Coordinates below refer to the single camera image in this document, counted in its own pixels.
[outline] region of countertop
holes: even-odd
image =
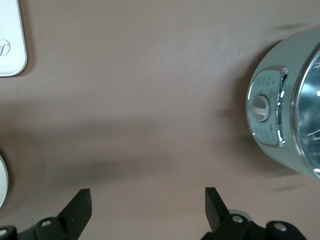
[[[28,62],[0,79],[0,226],[90,188],[87,239],[198,240],[205,187],[260,226],[320,235],[320,181],[269,158],[245,113],[279,41],[319,24],[301,0],[21,0]]]

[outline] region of control panel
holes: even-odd
[[[284,81],[288,70],[272,66],[260,71],[253,79],[247,97],[247,117],[252,135],[261,143],[283,147],[281,106],[285,95]]]

